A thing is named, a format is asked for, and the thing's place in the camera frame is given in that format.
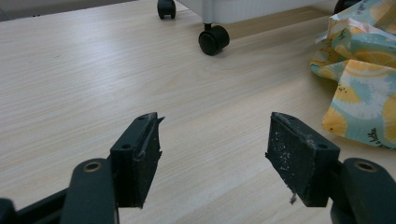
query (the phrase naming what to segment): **wooden floor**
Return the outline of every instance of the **wooden floor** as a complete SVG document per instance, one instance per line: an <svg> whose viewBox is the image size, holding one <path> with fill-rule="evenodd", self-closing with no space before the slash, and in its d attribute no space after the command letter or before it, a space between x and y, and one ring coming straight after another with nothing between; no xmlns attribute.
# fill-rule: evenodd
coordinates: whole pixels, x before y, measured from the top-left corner
<svg viewBox="0 0 396 224"><path fill-rule="evenodd" d="M334 2L227 24L230 45L204 55L201 18L155 0L0 23L0 197L18 209L68 186L76 165L105 158L139 115L157 111L163 156L144 209L121 223L331 223L289 203L264 158L273 111L301 119L395 178L396 152L325 133L336 83L310 72Z"/></svg>

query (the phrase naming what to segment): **cloth with cartoon print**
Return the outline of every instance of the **cloth with cartoon print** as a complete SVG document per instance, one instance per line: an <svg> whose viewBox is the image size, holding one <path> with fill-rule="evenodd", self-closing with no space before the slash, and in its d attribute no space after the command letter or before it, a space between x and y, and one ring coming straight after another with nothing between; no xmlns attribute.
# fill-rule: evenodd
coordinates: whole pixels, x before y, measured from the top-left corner
<svg viewBox="0 0 396 224"><path fill-rule="evenodd" d="M362 0L331 16L318 42L311 70L338 82L322 127L396 149L396 0Z"/></svg>

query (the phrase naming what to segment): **caster wheel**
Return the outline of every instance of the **caster wheel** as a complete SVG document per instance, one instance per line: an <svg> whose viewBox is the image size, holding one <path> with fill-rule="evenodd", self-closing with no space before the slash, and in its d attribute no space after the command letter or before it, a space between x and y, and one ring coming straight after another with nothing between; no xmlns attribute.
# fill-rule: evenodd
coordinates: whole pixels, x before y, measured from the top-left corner
<svg viewBox="0 0 396 224"><path fill-rule="evenodd" d="M158 15L161 20L169 15L172 19L176 16L176 5L174 0L158 0L157 4Z"/></svg>
<svg viewBox="0 0 396 224"><path fill-rule="evenodd" d="M199 46L207 55L216 55L230 44L230 37L222 26L214 26L199 35Z"/></svg>
<svg viewBox="0 0 396 224"><path fill-rule="evenodd" d="M338 0L334 8L334 14L344 11L345 9L352 7L359 3L360 0Z"/></svg>

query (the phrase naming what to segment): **fabric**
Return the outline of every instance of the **fabric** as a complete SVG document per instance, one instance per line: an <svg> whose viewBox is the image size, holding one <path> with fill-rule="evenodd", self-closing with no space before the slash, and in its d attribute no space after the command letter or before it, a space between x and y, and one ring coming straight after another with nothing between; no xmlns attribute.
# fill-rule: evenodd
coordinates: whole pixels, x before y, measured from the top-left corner
<svg viewBox="0 0 396 224"><path fill-rule="evenodd" d="M363 0L330 17L311 70L338 82L322 127L396 149L396 0Z"/></svg>

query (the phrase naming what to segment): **light wood surface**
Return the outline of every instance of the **light wood surface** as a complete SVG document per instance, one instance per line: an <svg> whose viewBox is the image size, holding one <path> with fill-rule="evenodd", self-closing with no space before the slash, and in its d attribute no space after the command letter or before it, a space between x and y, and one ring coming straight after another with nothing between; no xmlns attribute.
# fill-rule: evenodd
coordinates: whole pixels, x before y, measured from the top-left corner
<svg viewBox="0 0 396 224"><path fill-rule="evenodd" d="M350 157L396 177L396 151L325 133L336 83L309 59L334 2L224 25L215 57L201 18L155 0L0 23L0 197L18 209L68 186L76 165L105 158L139 115L157 111L160 159L144 209L121 223L331 223L327 208L290 205L264 158L272 111L293 115Z"/></svg>

